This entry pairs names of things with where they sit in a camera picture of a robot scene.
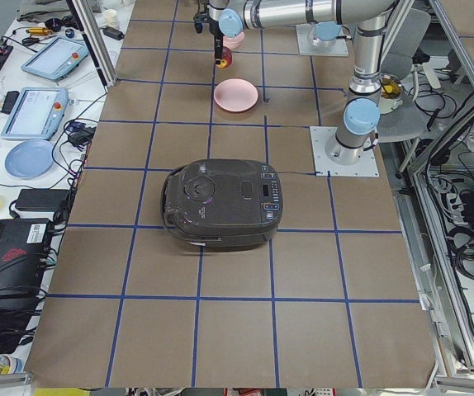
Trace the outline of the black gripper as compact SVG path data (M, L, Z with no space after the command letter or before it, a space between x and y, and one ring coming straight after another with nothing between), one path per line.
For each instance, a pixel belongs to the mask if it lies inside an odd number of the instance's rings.
M209 16L207 9L204 9L203 11L197 11L193 17L193 23L197 34L202 33L205 24L209 26L209 32L214 38L215 64L220 64L223 58L223 35L218 26L218 22Z

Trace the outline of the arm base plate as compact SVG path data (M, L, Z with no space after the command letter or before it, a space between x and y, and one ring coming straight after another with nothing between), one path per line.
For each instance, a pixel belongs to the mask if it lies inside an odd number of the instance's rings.
M361 148L345 148L336 139L337 127L311 126L315 174L320 177L379 177L370 139Z
M343 27L333 21L297 25L296 38L300 55L348 56Z

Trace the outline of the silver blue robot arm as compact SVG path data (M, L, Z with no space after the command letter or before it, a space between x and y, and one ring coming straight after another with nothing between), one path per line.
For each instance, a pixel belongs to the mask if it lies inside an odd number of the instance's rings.
M213 36L214 62L226 65L224 41L245 30L273 26L307 25L316 40L328 40L325 28L353 32L347 101L343 120L325 143L327 158L340 166L352 166L374 145L380 120L381 64L393 1L198 1L192 18L197 32L204 27Z

